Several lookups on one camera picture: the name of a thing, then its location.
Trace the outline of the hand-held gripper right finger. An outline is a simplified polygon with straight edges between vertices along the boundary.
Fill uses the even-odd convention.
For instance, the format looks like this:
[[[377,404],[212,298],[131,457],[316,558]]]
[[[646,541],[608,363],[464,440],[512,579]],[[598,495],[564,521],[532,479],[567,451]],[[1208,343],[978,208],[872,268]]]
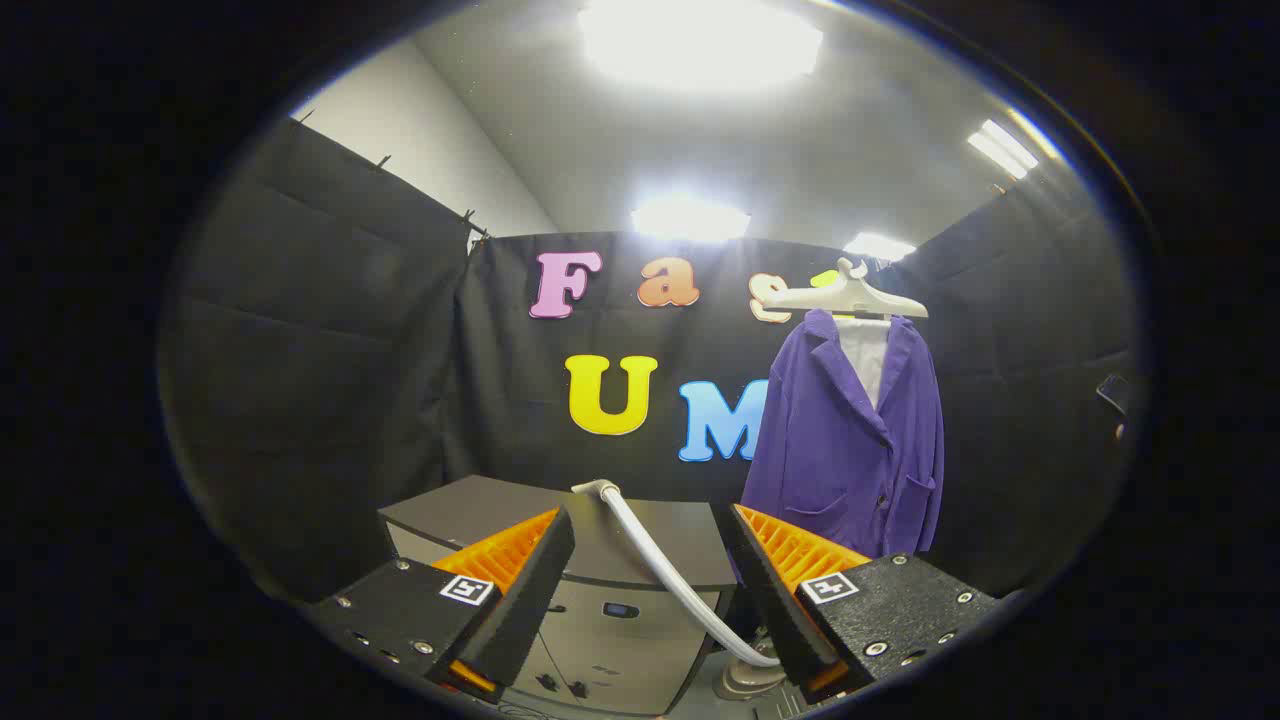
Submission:
[[[929,662],[1004,606],[915,555],[868,559],[737,503],[722,507],[722,541],[810,705]]]

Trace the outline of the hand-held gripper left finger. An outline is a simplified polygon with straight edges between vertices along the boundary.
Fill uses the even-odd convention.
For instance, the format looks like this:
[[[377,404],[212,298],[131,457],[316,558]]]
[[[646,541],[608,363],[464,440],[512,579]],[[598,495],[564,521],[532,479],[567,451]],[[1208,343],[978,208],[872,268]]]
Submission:
[[[305,616],[412,691],[498,701],[524,670],[575,546],[558,506],[431,562],[394,556]]]

